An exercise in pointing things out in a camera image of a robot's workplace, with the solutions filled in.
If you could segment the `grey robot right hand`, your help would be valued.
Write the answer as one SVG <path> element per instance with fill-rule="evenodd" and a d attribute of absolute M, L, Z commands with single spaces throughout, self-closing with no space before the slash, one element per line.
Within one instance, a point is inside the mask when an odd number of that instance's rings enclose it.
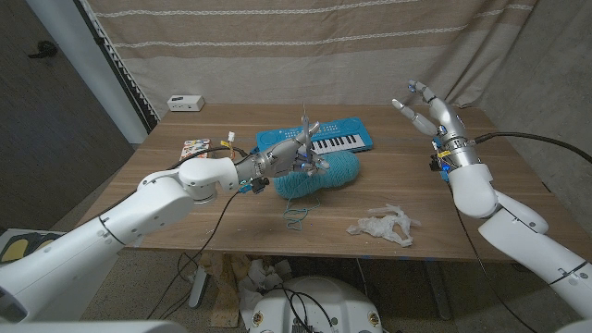
<path fill-rule="evenodd" d="M 438 126 L 397 99 L 392 99 L 392 105 L 421 133 L 438 138 L 440 150 L 450 152 L 448 158 L 453 167 L 480 164 L 475 149 L 468 143 L 466 128 L 457 112 L 419 81 L 409 80 L 408 88 L 412 93 L 418 92 L 422 95 L 423 100 L 429 104 L 429 115 L 438 122 Z"/>

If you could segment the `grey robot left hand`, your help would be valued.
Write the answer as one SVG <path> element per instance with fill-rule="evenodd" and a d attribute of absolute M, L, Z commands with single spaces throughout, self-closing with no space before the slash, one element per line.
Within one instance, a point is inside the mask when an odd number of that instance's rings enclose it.
<path fill-rule="evenodd" d="M 319 129 L 319 122 L 312 126 L 304 122 L 302 132 L 297 136 L 257 154 L 251 162 L 251 177 L 278 178 L 290 172 L 302 172 L 308 176 L 325 173 L 330 168 L 329 162 L 312 150 L 311 137 Z"/>

